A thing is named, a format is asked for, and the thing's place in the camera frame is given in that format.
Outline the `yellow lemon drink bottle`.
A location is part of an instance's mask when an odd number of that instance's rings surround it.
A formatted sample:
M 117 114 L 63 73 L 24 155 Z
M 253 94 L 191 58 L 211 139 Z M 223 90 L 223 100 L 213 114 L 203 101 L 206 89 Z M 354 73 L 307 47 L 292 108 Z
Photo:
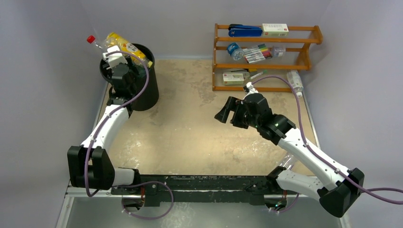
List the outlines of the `yellow lemon drink bottle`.
M 128 40 L 118 35 L 115 32 L 111 32 L 106 39 L 104 40 L 105 45 L 110 48 L 112 46 L 119 46 L 121 51 L 130 52 L 141 59 L 148 68 L 150 68 L 153 64 L 151 60 L 145 55 L 143 51 L 141 51 L 137 46 L 130 43 Z

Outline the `red cap bottle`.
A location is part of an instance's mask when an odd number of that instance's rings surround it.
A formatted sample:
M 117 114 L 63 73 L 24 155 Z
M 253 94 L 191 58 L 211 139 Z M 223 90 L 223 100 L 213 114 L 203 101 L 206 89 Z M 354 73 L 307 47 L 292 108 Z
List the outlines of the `red cap bottle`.
M 94 48 L 96 48 L 98 51 L 100 51 L 102 58 L 104 58 L 104 53 L 107 53 L 107 46 L 104 40 L 99 40 L 95 36 L 90 35 L 88 36 L 86 41 Z

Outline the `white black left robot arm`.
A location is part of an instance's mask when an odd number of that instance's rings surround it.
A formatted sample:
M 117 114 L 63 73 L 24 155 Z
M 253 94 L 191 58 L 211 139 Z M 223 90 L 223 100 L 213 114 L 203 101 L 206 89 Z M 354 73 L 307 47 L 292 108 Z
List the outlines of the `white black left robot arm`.
M 107 152 L 145 92 L 149 70 L 121 63 L 111 69 L 103 65 L 101 73 L 111 85 L 105 112 L 91 134 L 79 146 L 71 146 L 67 151 L 70 183 L 73 187 L 84 188 L 89 197 L 116 186 L 123 186 L 129 194 L 137 194 L 142 187 L 139 171 L 116 168 Z

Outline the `clear bottle under right arm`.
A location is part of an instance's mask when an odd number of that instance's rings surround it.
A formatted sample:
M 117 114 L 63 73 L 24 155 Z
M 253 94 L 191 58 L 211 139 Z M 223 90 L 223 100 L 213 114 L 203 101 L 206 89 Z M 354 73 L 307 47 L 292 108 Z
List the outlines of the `clear bottle under right arm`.
M 278 163 L 278 166 L 284 167 L 287 170 L 291 170 L 295 166 L 297 161 L 298 161 L 298 159 L 294 155 L 287 153 L 283 157 L 283 159 Z

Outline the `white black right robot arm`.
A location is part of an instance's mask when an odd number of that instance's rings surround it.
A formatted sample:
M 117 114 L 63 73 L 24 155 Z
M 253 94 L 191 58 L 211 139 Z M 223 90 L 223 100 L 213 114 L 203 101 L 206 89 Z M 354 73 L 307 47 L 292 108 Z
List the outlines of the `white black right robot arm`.
M 266 140 L 282 148 L 302 162 L 314 174 L 309 177 L 277 167 L 268 176 L 267 188 L 272 193 L 291 190 L 317 200 L 331 215 L 341 218 L 362 194 L 359 189 L 365 175 L 349 169 L 327 156 L 302 135 L 302 131 L 281 114 L 274 114 L 262 94 L 250 94 L 243 100 L 230 96 L 215 119 L 238 128 L 253 127 Z

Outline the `black plastic waste bin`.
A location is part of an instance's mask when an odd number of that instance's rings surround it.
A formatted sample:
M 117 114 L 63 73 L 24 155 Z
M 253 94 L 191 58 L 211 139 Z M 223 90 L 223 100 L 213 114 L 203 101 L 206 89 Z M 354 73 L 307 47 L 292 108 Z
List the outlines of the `black plastic waste bin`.
M 148 68 L 149 71 L 149 83 L 147 85 L 147 88 L 145 91 L 140 95 L 139 98 L 137 98 L 133 102 L 133 108 L 135 111 L 145 111 L 150 108 L 152 108 L 158 101 L 159 99 L 159 90 L 158 90 L 158 84 L 157 84 L 157 79 L 155 75 L 155 58 L 152 53 L 152 51 L 147 48 L 144 45 L 133 43 L 135 47 L 137 47 L 140 51 L 142 51 L 146 57 L 152 62 L 152 65 L 150 68 Z M 107 70 L 106 68 L 109 65 L 103 60 L 100 60 L 99 63 L 99 70 L 101 72 L 102 77 L 104 78 L 105 81 L 107 81 L 110 85 L 112 85 L 111 77 L 112 77 L 112 71 L 111 69 Z M 142 65 L 131 65 L 131 68 L 135 68 L 139 74 L 137 77 L 137 81 L 135 83 L 136 88 L 138 91 L 140 91 L 146 80 L 146 73 Z

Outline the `green white marker pen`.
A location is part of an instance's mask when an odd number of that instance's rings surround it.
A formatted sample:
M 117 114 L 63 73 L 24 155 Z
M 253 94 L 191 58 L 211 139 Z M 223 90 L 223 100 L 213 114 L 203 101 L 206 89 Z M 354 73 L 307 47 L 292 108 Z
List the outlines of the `green white marker pen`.
M 250 80 L 253 80 L 254 78 L 259 77 L 263 74 L 266 74 L 267 72 L 268 72 L 267 70 L 263 70 L 262 72 L 256 73 L 250 77 Z

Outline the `white green stapler box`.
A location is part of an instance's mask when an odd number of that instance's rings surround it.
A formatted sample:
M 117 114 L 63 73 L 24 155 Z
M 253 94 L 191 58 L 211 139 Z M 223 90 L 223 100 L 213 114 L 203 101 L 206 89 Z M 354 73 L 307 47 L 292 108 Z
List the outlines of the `white green stapler box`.
M 245 80 L 249 78 L 249 72 L 224 72 L 222 74 L 223 83 L 226 86 L 229 85 L 242 85 Z

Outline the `white label bottle by shelf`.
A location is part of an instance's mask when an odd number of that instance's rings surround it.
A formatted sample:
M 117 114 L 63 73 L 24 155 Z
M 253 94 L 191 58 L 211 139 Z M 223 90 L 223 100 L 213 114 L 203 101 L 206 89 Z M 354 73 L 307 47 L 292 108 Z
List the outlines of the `white label bottle by shelf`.
M 303 84 L 299 72 L 296 70 L 291 70 L 287 72 L 287 80 L 292 85 L 292 88 L 296 92 L 298 97 L 303 96 Z

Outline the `pack of coloured markers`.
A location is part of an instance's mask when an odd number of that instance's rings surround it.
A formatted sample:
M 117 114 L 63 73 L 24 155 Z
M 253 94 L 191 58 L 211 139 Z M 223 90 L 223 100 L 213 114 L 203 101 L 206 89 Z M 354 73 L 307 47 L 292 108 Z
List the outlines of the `pack of coloured markers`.
M 249 64 L 273 58 L 270 49 L 265 44 L 244 48 L 242 51 L 244 59 Z

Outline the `blue tape dispenser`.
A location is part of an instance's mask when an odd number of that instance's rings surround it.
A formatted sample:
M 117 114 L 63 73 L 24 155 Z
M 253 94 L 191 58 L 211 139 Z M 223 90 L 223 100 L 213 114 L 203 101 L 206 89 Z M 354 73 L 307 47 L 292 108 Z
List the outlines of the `blue tape dispenser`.
M 227 46 L 227 52 L 235 61 L 241 60 L 244 57 L 243 49 L 236 42 Z

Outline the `small clear jar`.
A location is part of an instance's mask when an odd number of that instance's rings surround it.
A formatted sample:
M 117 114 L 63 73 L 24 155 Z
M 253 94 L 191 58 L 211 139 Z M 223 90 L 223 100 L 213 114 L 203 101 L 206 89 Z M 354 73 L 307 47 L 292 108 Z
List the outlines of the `small clear jar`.
M 273 46 L 271 49 L 271 54 L 272 57 L 282 57 L 286 52 L 286 48 L 285 47 L 278 47 L 278 46 Z

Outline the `orange wooden shelf rack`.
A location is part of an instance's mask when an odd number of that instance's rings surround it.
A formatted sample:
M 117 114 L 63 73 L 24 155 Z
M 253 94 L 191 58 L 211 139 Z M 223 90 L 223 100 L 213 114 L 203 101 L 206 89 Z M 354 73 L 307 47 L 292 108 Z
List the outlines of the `orange wooden shelf rack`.
M 268 37 L 230 37 L 229 25 L 214 25 L 214 42 L 212 56 L 212 90 L 213 91 L 241 91 L 240 85 L 227 85 L 222 79 L 225 69 L 244 68 L 257 71 L 267 70 L 269 73 L 285 73 L 289 70 L 309 71 L 312 61 L 309 49 L 312 45 L 320 45 L 323 42 L 323 34 L 318 25 L 315 26 L 290 26 L 289 35 L 282 38 Z M 274 57 L 257 63 L 249 64 L 245 59 L 233 60 L 226 57 L 227 46 L 236 42 L 242 48 L 265 44 L 268 49 L 273 46 L 285 47 L 282 57 Z

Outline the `white green box top shelf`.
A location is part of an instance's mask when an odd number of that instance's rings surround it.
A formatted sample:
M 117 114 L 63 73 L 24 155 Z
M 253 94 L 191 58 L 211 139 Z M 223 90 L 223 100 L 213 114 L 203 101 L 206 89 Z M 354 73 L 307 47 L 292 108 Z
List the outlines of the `white green box top shelf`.
M 262 29 L 262 37 L 286 37 L 289 33 L 289 29 L 287 24 L 268 24 L 263 23 L 261 26 Z

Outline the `blue stapler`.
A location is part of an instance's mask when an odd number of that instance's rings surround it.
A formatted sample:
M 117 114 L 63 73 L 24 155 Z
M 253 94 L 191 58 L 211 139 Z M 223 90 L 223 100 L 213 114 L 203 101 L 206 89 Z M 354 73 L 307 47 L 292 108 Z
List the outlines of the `blue stapler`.
M 230 24 L 228 31 L 229 37 L 260 37 L 262 34 L 261 27 L 242 24 Z

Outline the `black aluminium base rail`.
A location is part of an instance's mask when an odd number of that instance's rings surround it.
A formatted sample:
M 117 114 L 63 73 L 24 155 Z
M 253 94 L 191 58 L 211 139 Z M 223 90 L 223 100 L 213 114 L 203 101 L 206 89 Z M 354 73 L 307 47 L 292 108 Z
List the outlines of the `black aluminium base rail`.
M 284 195 L 268 176 L 158 175 L 136 173 L 129 184 L 114 184 L 111 175 L 89 177 L 89 187 L 106 190 L 112 195 L 135 196 L 146 207 L 158 207 L 162 202 L 248 203 L 266 205 L 268 195 Z

